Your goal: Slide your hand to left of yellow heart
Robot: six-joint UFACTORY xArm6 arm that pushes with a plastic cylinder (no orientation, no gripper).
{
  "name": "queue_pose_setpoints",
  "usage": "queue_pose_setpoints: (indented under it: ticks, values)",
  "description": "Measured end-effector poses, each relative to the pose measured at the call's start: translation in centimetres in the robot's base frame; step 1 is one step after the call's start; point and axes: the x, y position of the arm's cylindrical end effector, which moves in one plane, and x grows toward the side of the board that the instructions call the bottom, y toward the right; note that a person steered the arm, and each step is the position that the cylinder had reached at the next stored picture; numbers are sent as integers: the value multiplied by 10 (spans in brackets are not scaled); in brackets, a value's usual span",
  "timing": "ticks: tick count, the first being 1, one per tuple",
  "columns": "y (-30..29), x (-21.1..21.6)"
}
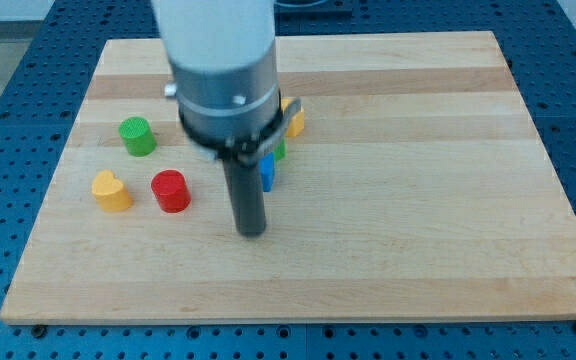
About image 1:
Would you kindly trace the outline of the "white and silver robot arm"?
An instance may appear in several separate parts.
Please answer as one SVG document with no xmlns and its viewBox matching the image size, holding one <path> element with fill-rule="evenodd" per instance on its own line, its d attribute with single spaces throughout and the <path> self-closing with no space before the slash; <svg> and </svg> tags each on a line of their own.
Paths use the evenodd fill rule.
<svg viewBox="0 0 576 360">
<path fill-rule="evenodd" d="M 189 139 L 223 164 L 237 231 L 266 229 L 261 160 L 283 140 L 299 101 L 281 106 L 273 0 L 151 4 Z"/>
</svg>

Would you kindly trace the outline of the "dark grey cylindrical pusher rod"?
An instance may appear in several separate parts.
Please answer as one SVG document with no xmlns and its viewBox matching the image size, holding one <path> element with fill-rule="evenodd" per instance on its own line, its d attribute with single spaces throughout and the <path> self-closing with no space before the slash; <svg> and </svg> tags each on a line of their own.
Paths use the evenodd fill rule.
<svg viewBox="0 0 576 360">
<path fill-rule="evenodd" d="M 223 169 L 237 232 L 258 237 L 266 229 L 266 214 L 259 164 L 225 160 Z"/>
</svg>

